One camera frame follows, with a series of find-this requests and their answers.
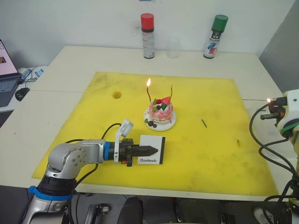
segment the hole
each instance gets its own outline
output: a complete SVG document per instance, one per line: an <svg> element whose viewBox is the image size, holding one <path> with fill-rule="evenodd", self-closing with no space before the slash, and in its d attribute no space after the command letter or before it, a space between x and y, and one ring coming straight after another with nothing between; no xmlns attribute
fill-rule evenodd
<svg viewBox="0 0 299 224"><path fill-rule="evenodd" d="M118 98L121 97L121 92L119 92L119 91L115 91L115 92L112 94L112 96L113 96L113 98L118 99Z"/></svg>

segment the green cap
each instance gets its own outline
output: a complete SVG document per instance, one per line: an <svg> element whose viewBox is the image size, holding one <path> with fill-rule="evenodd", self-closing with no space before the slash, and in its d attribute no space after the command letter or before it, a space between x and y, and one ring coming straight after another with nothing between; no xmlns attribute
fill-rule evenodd
<svg viewBox="0 0 299 224"><path fill-rule="evenodd" d="M224 31L227 22L228 17L226 15L216 15L212 29L217 31Z"/></svg>

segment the computer mouse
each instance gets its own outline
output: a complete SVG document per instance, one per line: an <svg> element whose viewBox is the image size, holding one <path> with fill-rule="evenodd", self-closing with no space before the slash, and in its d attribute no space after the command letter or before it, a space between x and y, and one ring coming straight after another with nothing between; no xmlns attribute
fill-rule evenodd
<svg viewBox="0 0 299 224"><path fill-rule="evenodd" d="M21 88L18 91L15 92L14 96L17 100L21 101L24 96L29 92L29 88Z"/></svg>

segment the yellow cutting board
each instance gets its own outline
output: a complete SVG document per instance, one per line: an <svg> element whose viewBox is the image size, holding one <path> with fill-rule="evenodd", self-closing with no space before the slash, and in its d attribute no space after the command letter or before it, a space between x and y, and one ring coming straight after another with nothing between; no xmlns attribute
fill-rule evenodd
<svg viewBox="0 0 299 224"><path fill-rule="evenodd" d="M170 96L177 114L167 131L146 127L143 114L154 98ZM121 92L120 98L113 93ZM162 165L133 166L106 161L85 183L133 188L196 191L240 195L277 194L266 161L249 133L249 119L239 91L231 79L164 77L97 72L80 102L70 114L46 155L33 173L41 179L51 149L71 139L100 139L113 123L125 118L134 123L135 144L140 135L166 137ZM114 141L113 127L105 139ZM78 178L94 165L85 166Z"/></svg>

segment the laptop screen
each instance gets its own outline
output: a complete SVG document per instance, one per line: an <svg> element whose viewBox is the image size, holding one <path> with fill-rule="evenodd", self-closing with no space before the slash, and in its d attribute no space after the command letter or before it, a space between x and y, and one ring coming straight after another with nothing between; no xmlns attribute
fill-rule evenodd
<svg viewBox="0 0 299 224"><path fill-rule="evenodd" d="M14 74L17 72L17 69L15 68L7 51L5 50L2 41L0 40L0 78L3 75Z"/></svg>

